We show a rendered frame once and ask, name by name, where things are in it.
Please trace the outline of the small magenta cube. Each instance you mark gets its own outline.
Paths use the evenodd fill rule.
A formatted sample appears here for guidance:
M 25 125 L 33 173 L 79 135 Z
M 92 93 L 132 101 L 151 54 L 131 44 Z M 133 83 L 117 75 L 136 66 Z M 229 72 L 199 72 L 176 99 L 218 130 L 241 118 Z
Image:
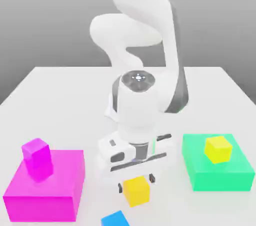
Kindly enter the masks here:
M 34 181 L 43 181 L 53 174 L 51 151 L 46 142 L 36 138 L 22 145 L 21 149 L 27 171 Z

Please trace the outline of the small blue cube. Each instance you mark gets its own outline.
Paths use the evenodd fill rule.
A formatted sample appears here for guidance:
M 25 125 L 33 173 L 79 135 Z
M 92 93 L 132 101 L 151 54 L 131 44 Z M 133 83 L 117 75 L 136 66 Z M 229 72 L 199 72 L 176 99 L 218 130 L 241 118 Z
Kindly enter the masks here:
M 121 210 L 103 217 L 100 226 L 130 226 Z

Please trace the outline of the large green box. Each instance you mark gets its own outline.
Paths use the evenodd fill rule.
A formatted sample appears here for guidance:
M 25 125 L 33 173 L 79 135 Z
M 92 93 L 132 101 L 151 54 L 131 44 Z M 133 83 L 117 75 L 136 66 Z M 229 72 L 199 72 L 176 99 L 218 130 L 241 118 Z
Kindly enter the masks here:
M 184 134 L 182 155 L 194 191 L 250 191 L 255 170 L 242 152 L 234 136 L 225 133 L 233 146 L 229 162 L 213 164 L 205 155 L 208 137 L 218 134 Z

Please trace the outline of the small yellow cube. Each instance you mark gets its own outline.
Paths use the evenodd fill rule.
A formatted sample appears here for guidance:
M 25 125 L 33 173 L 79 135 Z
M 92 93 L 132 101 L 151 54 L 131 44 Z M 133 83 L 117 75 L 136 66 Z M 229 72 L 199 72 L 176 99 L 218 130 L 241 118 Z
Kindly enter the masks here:
M 224 136 L 214 136 L 206 139 L 204 153 L 212 164 L 218 164 L 230 161 L 232 149 Z
M 150 186 L 144 176 L 124 181 L 123 193 L 130 207 L 147 203 L 150 200 Z

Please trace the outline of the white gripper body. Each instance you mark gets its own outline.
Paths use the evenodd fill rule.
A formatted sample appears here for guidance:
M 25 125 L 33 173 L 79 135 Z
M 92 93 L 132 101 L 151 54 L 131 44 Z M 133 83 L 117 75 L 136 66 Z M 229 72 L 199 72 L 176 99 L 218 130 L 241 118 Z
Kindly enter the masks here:
M 95 177 L 100 185 L 114 187 L 139 176 L 153 174 L 154 177 L 160 177 L 172 164 L 172 151 L 154 154 L 145 160 L 134 160 L 124 152 L 108 157 L 98 154 L 95 157 Z

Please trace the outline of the large magenta box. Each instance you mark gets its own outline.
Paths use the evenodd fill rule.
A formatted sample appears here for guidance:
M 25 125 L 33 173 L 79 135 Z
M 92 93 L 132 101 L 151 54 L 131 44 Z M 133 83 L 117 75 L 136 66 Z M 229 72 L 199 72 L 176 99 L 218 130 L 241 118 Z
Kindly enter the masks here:
M 3 200 L 12 222 L 75 221 L 85 179 L 82 150 L 52 150 L 53 173 L 35 181 L 22 161 Z

